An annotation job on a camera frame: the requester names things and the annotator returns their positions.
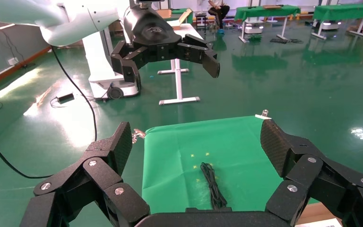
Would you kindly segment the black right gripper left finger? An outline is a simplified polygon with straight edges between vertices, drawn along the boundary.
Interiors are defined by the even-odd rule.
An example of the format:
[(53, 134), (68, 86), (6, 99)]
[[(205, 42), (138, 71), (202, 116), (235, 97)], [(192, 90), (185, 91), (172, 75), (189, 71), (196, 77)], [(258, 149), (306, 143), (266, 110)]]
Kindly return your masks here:
[(148, 204), (122, 179), (132, 149), (128, 122), (92, 142), (82, 157), (34, 188), (20, 225), (67, 227), (81, 210), (95, 203), (114, 227), (133, 227), (150, 214)]

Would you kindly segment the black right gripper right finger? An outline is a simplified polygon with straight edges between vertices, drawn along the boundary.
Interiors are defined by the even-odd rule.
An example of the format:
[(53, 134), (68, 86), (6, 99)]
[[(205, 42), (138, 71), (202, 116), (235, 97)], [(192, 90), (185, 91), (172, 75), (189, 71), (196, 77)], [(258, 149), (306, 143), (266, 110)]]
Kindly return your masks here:
[(266, 203), (294, 226), (310, 199), (321, 202), (345, 227), (363, 227), (363, 174), (326, 157), (308, 139), (264, 120), (260, 143), (282, 182)]

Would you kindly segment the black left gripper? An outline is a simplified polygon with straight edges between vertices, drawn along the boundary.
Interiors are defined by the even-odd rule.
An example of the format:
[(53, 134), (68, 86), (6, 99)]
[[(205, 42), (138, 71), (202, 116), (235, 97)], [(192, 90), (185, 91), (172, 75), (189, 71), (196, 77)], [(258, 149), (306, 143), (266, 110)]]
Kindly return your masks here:
[(139, 69), (148, 62), (178, 59), (201, 64), (212, 78), (218, 78), (220, 63), (212, 44), (196, 36), (183, 38), (152, 8), (133, 6), (126, 10), (124, 28), (131, 44), (120, 41), (110, 54), (112, 69), (133, 82), (141, 91)]

